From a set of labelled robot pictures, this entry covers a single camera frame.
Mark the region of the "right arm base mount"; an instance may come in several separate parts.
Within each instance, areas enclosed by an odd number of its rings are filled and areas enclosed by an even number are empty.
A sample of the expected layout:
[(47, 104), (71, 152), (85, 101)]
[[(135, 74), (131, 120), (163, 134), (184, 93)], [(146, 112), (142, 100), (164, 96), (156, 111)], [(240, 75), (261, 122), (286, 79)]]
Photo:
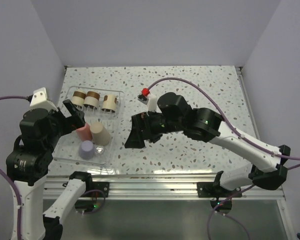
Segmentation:
[(220, 186), (213, 186), (212, 182), (197, 182), (197, 195), (199, 198), (227, 198), (234, 195), (234, 198), (241, 198), (241, 189), (227, 190)]

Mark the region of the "brown-band steel cup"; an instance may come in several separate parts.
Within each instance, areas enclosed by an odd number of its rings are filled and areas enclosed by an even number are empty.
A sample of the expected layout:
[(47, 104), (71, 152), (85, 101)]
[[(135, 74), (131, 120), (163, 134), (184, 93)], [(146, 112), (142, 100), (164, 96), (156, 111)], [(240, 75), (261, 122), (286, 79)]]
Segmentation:
[(97, 108), (99, 106), (100, 94), (95, 91), (88, 91), (83, 105), (85, 107)]

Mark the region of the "cream steel-lined cup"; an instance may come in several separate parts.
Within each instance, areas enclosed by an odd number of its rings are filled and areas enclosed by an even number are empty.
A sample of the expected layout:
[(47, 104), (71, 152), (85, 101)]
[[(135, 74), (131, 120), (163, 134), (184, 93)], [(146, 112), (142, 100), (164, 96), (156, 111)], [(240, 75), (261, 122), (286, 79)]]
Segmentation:
[(78, 107), (82, 107), (84, 105), (86, 98), (86, 93), (82, 90), (76, 90), (73, 92), (71, 97), (71, 102)]

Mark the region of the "pink plastic cup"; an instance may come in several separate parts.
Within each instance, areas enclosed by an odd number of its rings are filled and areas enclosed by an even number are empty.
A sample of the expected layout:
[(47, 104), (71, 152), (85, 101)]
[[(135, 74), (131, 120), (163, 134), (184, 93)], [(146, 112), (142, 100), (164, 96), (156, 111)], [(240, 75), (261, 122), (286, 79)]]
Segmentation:
[(87, 122), (85, 123), (85, 125), (83, 127), (77, 128), (75, 130), (75, 132), (77, 133), (80, 140), (83, 142), (93, 140), (92, 133), (90, 130), (90, 125)]

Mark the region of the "steel cup brown base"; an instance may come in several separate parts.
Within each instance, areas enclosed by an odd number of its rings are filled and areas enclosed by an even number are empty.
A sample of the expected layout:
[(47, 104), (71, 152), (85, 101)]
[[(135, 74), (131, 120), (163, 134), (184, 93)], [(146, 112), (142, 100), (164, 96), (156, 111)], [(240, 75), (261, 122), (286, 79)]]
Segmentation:
[(114, 94), (105, 95), (101, 109), (106, 112), (115, 112), (116, 108), (117, 108), (117, 96)]

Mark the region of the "lavender plastic cup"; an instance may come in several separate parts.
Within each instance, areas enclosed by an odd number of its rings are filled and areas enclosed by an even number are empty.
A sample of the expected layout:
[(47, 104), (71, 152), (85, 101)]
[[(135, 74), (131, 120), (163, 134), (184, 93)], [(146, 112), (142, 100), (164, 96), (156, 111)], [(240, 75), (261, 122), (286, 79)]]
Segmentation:
[(83, 141), (78, 149), (78, 155), (84, 160), (92, 159), (95, 155), (93, 142), (90, 140)]

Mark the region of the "small clear plastic cup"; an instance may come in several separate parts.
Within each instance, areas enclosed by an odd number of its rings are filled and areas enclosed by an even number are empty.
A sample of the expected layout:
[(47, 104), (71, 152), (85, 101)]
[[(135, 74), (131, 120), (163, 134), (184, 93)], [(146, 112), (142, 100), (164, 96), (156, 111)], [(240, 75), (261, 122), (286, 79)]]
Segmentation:
[(95, 146), (95, 154), (96, 155), (102, 155), (105, 152), (105, 148), (102, 145), (96, 145)]

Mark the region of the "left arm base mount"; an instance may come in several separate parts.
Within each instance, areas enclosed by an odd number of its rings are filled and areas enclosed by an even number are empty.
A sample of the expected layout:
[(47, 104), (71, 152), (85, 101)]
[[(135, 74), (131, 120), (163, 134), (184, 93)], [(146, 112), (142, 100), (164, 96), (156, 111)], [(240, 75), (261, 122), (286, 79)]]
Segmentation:
[(107, 198), (109, 195), (110, 183), (107, 181), (94, 181), (90, 183), (80, 197)]

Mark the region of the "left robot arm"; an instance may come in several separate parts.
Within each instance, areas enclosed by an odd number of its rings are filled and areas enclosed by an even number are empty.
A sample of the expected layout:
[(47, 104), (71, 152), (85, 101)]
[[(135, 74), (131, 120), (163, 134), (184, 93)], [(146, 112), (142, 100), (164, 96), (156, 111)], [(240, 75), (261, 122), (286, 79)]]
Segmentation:
[(84, 127), (84, 113), (69, 100), (59, 108), (35, 108), (23, 115), (21, 134), (6, 159), (6, 171), (13, 192), (13, 240), (59, 240), (63, 222), (81, 196), (93, 193), (92, 176), (75, 171), (53, 205), (43, 210), (43, 193), (54, 149), (62, 136)]

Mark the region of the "tall beige cup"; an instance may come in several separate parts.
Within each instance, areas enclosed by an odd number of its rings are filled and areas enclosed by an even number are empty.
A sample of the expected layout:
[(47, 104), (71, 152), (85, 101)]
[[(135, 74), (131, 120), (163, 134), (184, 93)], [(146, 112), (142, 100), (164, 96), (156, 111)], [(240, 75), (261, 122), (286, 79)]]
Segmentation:
[(93, 142), (96, 145), (106, 146), (110, 143), (111, 135), (101, 122), (96, 121), (92, 123), (90, 125), (90, 131)]

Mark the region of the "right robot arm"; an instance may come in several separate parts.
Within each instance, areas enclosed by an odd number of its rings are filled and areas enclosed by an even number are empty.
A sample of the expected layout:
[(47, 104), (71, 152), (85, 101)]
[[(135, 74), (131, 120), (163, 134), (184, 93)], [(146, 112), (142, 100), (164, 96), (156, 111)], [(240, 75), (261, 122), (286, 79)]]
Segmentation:
[(284, 156), (290, 154), (286, 145), (276, 147), (242, 131), (231, 129), (223, 116), (209, 108), (192, 108), (183, 96), (173, 92), (158, 99), (139, 95), (147, 102), (146, 112), (131, 117), (131, 131), (126, 149), (143, 149), (145, 141), (156, 143), (164, 134), (183, 132), (195, 141), (225, 148), (249, 163), (232, 171), (219, 171), (205, 189), (210, 194), (225, 196), (237, 188), (255, 185), (265, 190), (278, 189), (287, 179)]

